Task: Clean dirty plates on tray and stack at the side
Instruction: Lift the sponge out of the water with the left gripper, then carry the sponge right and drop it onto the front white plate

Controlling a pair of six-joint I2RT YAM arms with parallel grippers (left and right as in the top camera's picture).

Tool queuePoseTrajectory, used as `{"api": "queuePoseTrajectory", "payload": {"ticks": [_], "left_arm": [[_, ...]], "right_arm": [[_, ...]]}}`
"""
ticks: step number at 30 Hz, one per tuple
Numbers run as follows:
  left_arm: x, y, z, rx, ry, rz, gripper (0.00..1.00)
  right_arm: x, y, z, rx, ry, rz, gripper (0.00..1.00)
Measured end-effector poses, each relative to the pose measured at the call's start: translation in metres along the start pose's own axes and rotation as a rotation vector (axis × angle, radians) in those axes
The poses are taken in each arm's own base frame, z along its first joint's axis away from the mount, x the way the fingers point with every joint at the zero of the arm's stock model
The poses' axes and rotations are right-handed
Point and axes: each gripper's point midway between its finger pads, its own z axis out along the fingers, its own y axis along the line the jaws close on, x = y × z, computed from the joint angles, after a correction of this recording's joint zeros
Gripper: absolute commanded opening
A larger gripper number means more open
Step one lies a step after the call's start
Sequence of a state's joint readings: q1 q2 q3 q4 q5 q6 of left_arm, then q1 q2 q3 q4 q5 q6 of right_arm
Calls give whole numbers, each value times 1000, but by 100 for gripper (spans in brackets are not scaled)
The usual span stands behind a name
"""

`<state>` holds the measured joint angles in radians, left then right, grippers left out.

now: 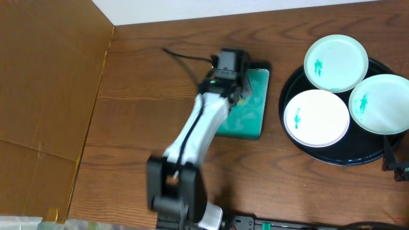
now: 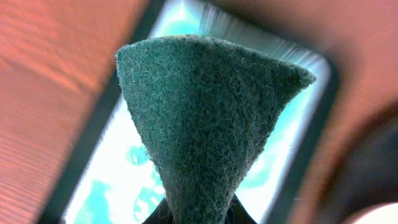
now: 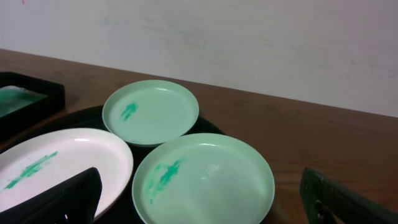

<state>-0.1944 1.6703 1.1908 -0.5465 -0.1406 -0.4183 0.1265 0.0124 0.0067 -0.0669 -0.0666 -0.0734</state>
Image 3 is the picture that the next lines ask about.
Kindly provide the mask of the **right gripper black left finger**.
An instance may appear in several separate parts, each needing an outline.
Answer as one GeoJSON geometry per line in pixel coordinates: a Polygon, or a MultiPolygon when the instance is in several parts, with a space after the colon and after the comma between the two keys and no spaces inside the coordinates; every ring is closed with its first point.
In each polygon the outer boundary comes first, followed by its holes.
{"type": "Polygon", "coordinates": [[[93,223],[101,192],[100,173],[91,167],[1,212],[1,224],[93,223]]]}

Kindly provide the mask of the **white plate with green stain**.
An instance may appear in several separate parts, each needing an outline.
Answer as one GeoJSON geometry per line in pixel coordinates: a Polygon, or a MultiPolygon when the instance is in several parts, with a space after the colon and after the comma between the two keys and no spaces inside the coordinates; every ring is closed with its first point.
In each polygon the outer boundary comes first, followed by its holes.
{"type": "Polygon", "coordinates": [[[72,128],[31,138],[1,153],[1,210],[23,203],[94,167],[102,192],[99,219],[126,188],[133,170],[129,146],[107,131],[72,128]]]}

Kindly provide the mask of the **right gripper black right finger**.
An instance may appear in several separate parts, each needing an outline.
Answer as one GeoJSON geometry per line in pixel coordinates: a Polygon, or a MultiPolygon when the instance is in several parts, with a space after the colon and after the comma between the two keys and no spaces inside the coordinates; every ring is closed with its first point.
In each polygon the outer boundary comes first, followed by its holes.
{"type": "Polygon", "coordinates": [[[309,223],[397,223],[397,214],[331,180],[304,168],[300,196],[309,223]]]}

